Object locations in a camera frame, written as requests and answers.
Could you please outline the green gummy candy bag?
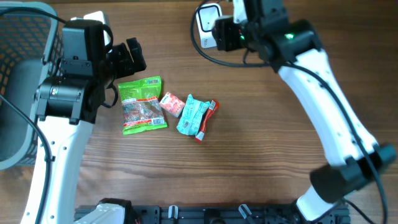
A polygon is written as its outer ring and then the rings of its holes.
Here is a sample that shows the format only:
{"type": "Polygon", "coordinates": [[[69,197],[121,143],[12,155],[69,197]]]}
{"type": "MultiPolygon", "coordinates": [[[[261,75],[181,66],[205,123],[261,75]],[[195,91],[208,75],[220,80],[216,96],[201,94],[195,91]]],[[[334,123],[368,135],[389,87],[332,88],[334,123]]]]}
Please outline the green gummy candy bag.
{"type": "Polygon", "coordinates": [[[162,90],[160,76],[118,84],[124,115],[123,134],[166,128],[159,96],[162,90]]]}

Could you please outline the red white tissue pack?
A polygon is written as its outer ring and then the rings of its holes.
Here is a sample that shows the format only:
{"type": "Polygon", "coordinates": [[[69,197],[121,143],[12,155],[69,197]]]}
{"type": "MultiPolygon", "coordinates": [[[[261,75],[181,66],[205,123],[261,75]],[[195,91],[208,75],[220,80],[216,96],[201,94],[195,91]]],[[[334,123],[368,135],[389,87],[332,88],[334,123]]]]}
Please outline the red white tissue pack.
{"type": "Polygon", "coordinates": [[[185,107],[185,103],[170,92],[167,92],[159,102],[160,106],[178,118],[185,107]]]}

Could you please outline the red snack stick wrapper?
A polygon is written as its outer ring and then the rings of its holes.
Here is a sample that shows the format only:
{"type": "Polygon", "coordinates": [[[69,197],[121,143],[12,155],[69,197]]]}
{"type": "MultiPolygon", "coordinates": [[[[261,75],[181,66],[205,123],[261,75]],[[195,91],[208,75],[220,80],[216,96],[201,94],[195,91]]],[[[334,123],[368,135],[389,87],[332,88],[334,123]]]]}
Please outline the red snack stick wrapper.
{"type": "Polygon", "coordinates": [[[197,142],[203,141],[203,138],[206,133],[207,124],[209,123],[209,120],[211,119],[211,117],[214,115],[214,113],[216,112],[216,110],[219,107],[220,107],[220,103],[216,99],[212,99],[210,106],[206,111],[205,117],[203,118],[203,121],[201,122],[199,132],[195,136],[195,140],[197,142]]]}

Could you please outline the mint green wipes pack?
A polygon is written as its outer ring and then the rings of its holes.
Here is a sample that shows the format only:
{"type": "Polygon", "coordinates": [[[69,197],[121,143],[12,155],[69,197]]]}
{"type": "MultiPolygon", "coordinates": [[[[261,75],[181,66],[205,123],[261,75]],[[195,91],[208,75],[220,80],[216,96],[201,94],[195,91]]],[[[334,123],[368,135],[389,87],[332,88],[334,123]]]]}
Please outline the mint green wipes pack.
{"type": "Polygon", "coordinates": [[[184,135],[196,136],[201,126],[202,117],[209,107],[209,101],[196,100],[189,94],[178,122],[177,130],[184,135]]]}

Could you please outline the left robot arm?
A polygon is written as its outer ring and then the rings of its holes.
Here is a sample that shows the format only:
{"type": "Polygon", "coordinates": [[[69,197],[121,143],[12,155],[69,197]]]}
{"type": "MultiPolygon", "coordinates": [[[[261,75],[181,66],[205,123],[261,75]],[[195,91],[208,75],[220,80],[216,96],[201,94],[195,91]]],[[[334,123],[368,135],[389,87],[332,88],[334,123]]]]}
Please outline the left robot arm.
{"type": "Polygon", "coordinates": [[[23,223],[72,223],[80,163],[105,92],[118,78],[146,69],[136,38],[105,42],[109,26],[67,21],[63,55],[55,73],[38,87],[38,148],[23,223]]]}

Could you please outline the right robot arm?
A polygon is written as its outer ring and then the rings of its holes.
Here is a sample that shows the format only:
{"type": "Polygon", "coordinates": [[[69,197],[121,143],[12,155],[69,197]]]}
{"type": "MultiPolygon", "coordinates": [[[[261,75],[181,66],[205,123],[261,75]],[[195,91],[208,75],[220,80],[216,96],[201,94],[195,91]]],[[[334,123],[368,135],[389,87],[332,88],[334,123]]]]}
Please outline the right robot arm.
{"type": "Polygon", "coordinates": [[[379,144],[355,115],[311,23],[290,22],[282,1],[235,1],[233,6],[233,17],[213,26],[218,49],[257,52],[295,93],[322,142],[327,163],[311,171],[310,188],[296,201],[302,218],[319,221],[371,182],[382,189],[381,174],[396,152],[379,144]]]}

